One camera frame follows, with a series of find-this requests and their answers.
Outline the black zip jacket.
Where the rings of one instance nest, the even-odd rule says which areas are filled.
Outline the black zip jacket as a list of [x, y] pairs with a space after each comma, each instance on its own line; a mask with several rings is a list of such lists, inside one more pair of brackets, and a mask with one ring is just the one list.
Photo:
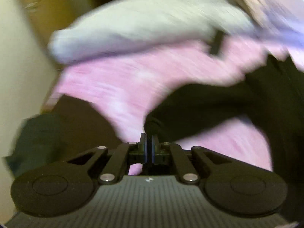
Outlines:
[[270, 55], [229, 87], [184, 85], [147, 115], [144, 130], [161, 142], [175, 142], [240, 116], [266, 135], [273, 171], [288, 185], [282, 215], [303, 220], [303, 72], [291, 57]]

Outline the black smartphone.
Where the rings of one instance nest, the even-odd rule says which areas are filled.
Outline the black smartphone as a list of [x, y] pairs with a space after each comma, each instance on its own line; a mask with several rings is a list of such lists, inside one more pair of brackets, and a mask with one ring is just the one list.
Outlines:
[[209, 44], [209, 55], [218, 56], [220, 54], [225, 35], [222, 30], [216, 31], [212, 42]]

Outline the striped white duvet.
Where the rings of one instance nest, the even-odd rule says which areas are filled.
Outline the striped white duvet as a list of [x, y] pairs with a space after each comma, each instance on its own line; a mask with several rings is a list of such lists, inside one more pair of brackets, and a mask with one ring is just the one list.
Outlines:
[[62, 64], [140, 51], [183, 40], [212, 40], [220, 30], [252, 35], [250, 16], [228, 0], [115, 0], [54, 31], [50, 54]]

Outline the lilac pillow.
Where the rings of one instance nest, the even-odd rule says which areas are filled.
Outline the lilac pillow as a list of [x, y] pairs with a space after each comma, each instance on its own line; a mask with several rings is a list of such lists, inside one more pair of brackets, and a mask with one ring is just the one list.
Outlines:
[[249, 18], [250, 25], [237, 29], [268, 48], [290, 54], [303, 69], [303, 0], [232, 0]]

